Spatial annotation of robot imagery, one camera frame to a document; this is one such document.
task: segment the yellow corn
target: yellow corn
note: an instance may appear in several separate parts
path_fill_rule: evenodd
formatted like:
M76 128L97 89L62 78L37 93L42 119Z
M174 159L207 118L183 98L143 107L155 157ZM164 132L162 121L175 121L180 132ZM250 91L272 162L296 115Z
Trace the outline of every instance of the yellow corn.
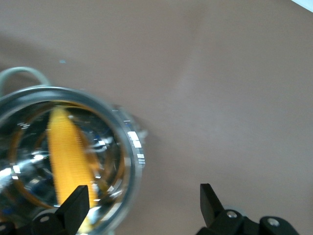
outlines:
M82 143L82 146L84 148L85 151L85 157L87 159L89 168L92 170L94 175L99 175L100 174L100 165L99 165L99 161L97 159L96 154L93 151L89 151L89 141L86 138L86 136L84 135L84 133L78 128L76 127L77 133L79 135L79 139Z
M51 111L48 123L48 147L50 164L53 173L54 186L59 204L62 204L79 185L87 185L90 208L95 206L97 195L92 188L96 170L95 163L90 162L85 154L82 133L68 118L69 113L61 107ZM90 224L83 223L84 230L90 229Z

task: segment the pot handle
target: pot handle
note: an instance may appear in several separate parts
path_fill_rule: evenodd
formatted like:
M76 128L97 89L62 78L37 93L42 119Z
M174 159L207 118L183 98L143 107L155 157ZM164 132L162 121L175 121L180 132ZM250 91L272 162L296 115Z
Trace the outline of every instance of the pot handle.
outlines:
M32 86L32 87L41 87L41 86L51 86L51 82L49 81L46 76L44 76L41 72L39 72L36 69L33 69L31 67L14 67L9 68L6 70L3 70L0 72L0 97L4 96L3 93L3 85L5 81L12 76L13 74L19 73L19 72L28 72L34 75L34 77L41 83L40 85Z

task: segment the corn cob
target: corn cob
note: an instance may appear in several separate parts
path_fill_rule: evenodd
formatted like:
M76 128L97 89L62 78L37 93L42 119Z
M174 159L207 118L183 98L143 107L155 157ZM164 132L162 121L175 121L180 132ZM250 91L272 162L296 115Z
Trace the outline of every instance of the corn cob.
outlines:
M87 185L89 205L92 208L97 198L92 187L93 172L85 154L82 133L68 116L69 113L64 108L54 108L47 127L49 159L57 200L62 204L77 186ZM85 221L83 226L84 230L90 229L88 221Z

